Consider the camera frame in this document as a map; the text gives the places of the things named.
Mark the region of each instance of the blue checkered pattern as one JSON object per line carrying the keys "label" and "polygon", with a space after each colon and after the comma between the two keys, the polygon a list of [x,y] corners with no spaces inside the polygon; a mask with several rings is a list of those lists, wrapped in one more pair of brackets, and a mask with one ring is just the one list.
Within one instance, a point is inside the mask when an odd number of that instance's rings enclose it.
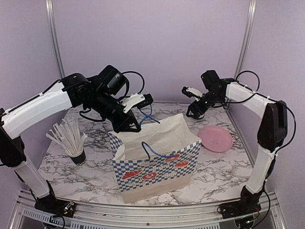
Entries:
{"label": "blue checkered pattern", "polygon": [[118,150],[118,148],[123,145],[123,142],[121,141],[121,139],[119,139],[118,137],[114,136],[112,133],[108,133],[109,134],[109,140],[110,140],[110,146],[111,146],[111,151],[112,151],[112,155],[113,157],[116,154],[116,151]]}
{"label": "blue checkered pattern", "polygon": [[[120,143],[117,140],[111,140],[112,149],[118,148]],[[155,184],[164,180],[175,179],[183,177],[187,174],[191,174],[195,170],[199,151],[201,147],[201,140],[188,145],[187,147],[175,152],[179,154],[179,158],[175,161],[166,161],[166,158],[155,156],[146,160],[125,160],[115,161],[113,160],[113,167],[117,182],[121,192],[137,189],[150,184]],[[188,161],[188,165],[185,167],[175,167],[180,162]],[[123,179],[125,173],[141,171],[139,174]],[[157,175],[149,180],[143,179],[143,176],[151,173]]]}

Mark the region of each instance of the black cup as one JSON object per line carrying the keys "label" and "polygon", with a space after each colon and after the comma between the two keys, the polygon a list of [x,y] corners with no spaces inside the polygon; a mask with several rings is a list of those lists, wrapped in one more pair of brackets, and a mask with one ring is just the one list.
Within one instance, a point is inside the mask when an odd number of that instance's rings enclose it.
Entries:
{"label": "black cup", "polygon": [[85,150],[83,150],[79,156],[70,158],[77,166],[83,166],[86,163]]}

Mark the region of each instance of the paper cup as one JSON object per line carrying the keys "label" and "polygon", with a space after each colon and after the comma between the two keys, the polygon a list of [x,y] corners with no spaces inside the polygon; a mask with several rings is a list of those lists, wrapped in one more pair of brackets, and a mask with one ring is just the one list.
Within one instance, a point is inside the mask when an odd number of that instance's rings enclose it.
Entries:
{"label": "paper cup", "polygon": [[82,151],[80,151],[76,155],[69,155],[69,157],[77,166],[83,166],[86,163],[86,154],[84,149],[82,149]]}

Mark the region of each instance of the pink plate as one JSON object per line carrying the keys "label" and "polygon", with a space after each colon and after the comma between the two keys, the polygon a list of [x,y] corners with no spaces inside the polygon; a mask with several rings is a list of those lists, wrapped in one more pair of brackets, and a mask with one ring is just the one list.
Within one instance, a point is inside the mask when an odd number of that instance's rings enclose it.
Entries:
{"label": "pink plate", "polygon": [[222,153],[229,150],[233,145],[230,133],[216,125],[203,127],[198,136],[202,139],[202,145],[210,151]]}

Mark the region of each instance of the red logo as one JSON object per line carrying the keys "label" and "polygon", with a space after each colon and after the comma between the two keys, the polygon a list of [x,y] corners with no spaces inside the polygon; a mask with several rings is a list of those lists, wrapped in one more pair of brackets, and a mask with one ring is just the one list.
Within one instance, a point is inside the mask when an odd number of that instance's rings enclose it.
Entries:
{"label": "red logo", "polygon": [[189,164],[189,161],[182,161],[182,162],[179,162],[175,165],[175,168],[183,168],[183,167],[186,167],[188,166]]}
{"label": "red logo", "polygon": [[151,180],[157,176],[157,173],[148,173],[142,177],[142,180]]}
{"label": "red logo", "polygon": [[177,160],[179,157],[180,157],[180,154],[175,154],[174,156],[167,158],[165,161],[166,161],[166,162],[175,161],[175,160]]}
{"label": "red logo", "polygon": [[132,171],[132,172],[125,172],[124,176],[122,177],[123,180],[134,177],[136,175],[138,175],[139,173],[142,172],[141,170],[137,170],[137,171]]}

